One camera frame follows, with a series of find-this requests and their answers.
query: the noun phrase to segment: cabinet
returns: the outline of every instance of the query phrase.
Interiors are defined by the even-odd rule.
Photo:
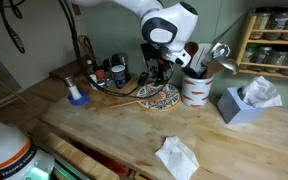
[[[273,32],[282,32],[282,33],[288,33],[288,30],[253,30],[254,23],[256,21],[256,16],[248,16],[247,23],[244,31],[244,35],[242,36],[242,41],[240,44],[240,48],[236,57],[236,62],[238,65],[256,65],[261,67],[273,67],[273,68],[279,68],[279,69],[288,69],[288,66],[278,66],[278,65],[271,65],[271,64],[257,64],[257,63],[246,63],[242,62],[243,55],[245,52],[245,48],[247,43],[254,43],[254,44],[283,44],[288,45],[288,41],[285,40],[275,40],[275,41],[269,41],[264,39],[259,40],[253,40],[250,39],[250,35],[252,32],[265,32],[265,33],[273,33]],[[256,75],[263,75],[263,76],[274,76],[274,77],[281,77],[281,78],[288,78],[288,76],[284,76],[279,73],[268,73],[268,72],[256,72],[251,70],[240,70],[240,73],[248,73],[248,74],[256,74]]]

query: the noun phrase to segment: tissue box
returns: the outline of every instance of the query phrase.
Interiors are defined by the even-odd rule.
[[[251,122],[266,109],[247,105],[237,93],[239,88],[227,88],[217,103],[217,107],[227,124]]]

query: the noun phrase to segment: wooden table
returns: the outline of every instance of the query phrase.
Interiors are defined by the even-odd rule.
[[[111,109],[118,98],[90,90],[91,102],[74,107],[66,98],[41,119],[71,138],[153,179],[174,179],[154,154],[178,136],[200,168],[192,179],[288,179],[288,112],[270,108],[250,124],[226,125],[216,107],[183,103],[166,112],[138,105]]]

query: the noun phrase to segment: patterned plate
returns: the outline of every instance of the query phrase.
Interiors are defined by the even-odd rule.
[[[148,84],[142,87],[137,95],[138,96],[147,96],[156,92],[160,86],[154,87],[153,84]],[[180,101],[179,91],[172,85],[166,84],[164,88],[160,91],[162,96],[161,100],[158,101],[141,101],[138,104],[147,110],[150,111],[167,111],[175,107]]]

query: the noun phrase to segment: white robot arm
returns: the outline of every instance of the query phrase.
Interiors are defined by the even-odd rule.
[[[134,12],[140,19],[143,38],[160,45],[160,56],[185,67],[191,56],[184,50],[198,19],[196,10],[185,2],[163,8],[158,0],[71,0],[91,7],[102,2],[114,2]]]

